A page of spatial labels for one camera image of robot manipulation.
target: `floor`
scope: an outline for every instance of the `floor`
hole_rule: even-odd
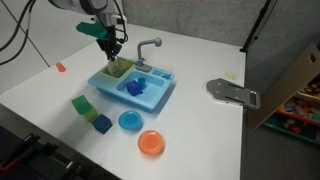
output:
[[[266,127],[247,128],[244,117],[242,139],[242,180],[319,180],[320,147]],[[70,159],[88,161],[73,149],[0,105],[0,125],[19,137],[29,132],[41,136],[40,142],[58,144],[58,152]]]

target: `blue block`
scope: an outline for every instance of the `blue block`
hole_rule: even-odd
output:
[[[95,120],[92,121],[92,125],[97,131],[105,134],[112,127],[112,122],[108,117],[100,114]]]
[[[140,84],[136,80],[127,83],[127,90],[131,96],[142,94]]]

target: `white table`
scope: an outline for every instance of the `white table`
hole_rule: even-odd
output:
[[[135,25],[127,28],[129,42],[121,56],[137,59],[138,42],[161,37],[162,46],[143,47],[143,57],[147,64],[176,75],[168,101],[155,113],[127,106],[88,85],[87,79],[107,62],[95,43],[62,61],[66,73],[53,66],[2,94],[0,102],[122,179],[239,179],[243,109],[215,103],[205,83],[231,72],[237,75],[233,82],[243,85],[245,54],[226,44]],[[77,115],[70,101],[80,95],[112,120],[105,135]],[[121,113],[132,109],[143,118],[138,133],[128,133],[117,123]],[[137,147],[139,135],[149,129],[165,140],[164,152],[156,157],[143,155]]]

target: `sink basin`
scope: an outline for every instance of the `sink basin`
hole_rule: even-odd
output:
[[[127,84],[133,80],[138,81],[139,78],[145,79],[145,88],[142,89],[142,94],[132,96],[127,90]],[[153,112],[173,79],[173,73],[162,69],[152,67],[151,71],[146,73],[133,67],[121,78],[105,76],[99,71],[88,82],[106,95],[116,97],[144,111]]]

